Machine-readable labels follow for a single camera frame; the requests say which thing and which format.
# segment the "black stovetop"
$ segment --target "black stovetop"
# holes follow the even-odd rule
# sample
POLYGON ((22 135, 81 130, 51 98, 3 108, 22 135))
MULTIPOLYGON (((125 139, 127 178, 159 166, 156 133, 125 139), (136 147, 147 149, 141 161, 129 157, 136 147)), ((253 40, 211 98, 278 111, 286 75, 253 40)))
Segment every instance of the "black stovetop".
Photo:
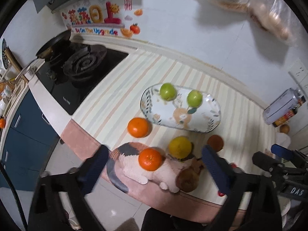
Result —
POLYGON ((45 88, 70 115, 76 111, 92 89, 128 55, 128 53, 107 49, 106 56, 95 70, 91 71, 90 75, 81 77, 79 81, 65 75, 63 72, 65 61, 77 51, 87 47, 89 48, 91 45, 71 42, 62 53, 55 55, 51 60, 45 60, 45 63, 36 72, 45 88))

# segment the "cabinet handle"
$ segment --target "cabinet handle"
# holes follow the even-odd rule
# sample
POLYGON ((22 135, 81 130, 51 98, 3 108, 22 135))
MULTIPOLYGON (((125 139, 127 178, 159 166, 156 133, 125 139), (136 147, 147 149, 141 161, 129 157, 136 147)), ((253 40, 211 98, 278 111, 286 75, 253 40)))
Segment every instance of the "cabinet handle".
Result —
POLYGON ((43 120, 48 124, 48 125, 50 125, 50 123, 47 121, 47 119, 45 118, 45 116, 44 116, 44 114, 42 114, 42 118, 43 118, 43 120))
POLYGON ((20 118, 21 118, 21 115, 19 115, 19 116, 18 116, 18 119, 17 119, 17 121, 16 121, 16 123, 15 123, 15 126, 14 126, 14 127, 17 127, 17 125, 18 125, 18 123, 19 123, 19 121, 20 121, 20 118))

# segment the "wall socket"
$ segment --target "wall socket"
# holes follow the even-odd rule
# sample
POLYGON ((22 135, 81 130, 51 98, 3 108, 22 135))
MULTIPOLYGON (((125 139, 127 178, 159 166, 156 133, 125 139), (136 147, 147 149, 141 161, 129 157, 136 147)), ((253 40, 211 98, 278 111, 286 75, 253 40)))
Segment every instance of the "wall socket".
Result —
POLYGON ((299 83, 301 88, 305 91, 305 93, 308 95, 308 75, 304 77, 304 79, 299 83))
POLYGON ((308 70, 298 58, 288 70, 298 83, 308 75, 308 70))

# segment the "blue cabinet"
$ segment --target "blue cabinet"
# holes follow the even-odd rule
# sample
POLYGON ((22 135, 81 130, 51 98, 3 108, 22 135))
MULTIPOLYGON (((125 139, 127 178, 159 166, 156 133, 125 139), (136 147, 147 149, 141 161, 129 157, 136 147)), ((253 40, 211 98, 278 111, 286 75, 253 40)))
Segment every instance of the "blue cabinet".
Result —
MULTIPOLYGON (((28 91, 13 117, 1 159, 16 190, 34 191, 39 171, 56 137, 28 91)), ((9 187, 2 174, 0 187, 9 187)))
POLYGON ((51 145, 57 133, 43 117, 32 93, 28 91, 13 117, 11 128, 33 140, 51 145))

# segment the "white wall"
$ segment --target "white wall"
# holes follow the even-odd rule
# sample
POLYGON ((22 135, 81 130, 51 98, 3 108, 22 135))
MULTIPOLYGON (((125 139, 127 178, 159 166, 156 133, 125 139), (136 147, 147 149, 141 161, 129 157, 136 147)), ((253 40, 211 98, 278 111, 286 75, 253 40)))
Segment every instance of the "white wall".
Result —
POLYGON ((148 29, 142 40, 170 47, 222 69, 270 104, 295 86, 287 68, 300 58, 308 67, 308 36, 288 47, 259 29, 246 14, 197 0, 142 0, 148 29))
POLYGON ((5 38, 17 61, 24 67, 36 58, 36 52, 47 41, 64 30, 66 27, 58 13, 52 14, 45 6, 37 14, 33 1, 28 0, 6 28, 0 44, 5 38))
POLYGON ((291 136, 290 149, 299 150, 308 146, 308 126, 301 129, 298 133, 291 136))

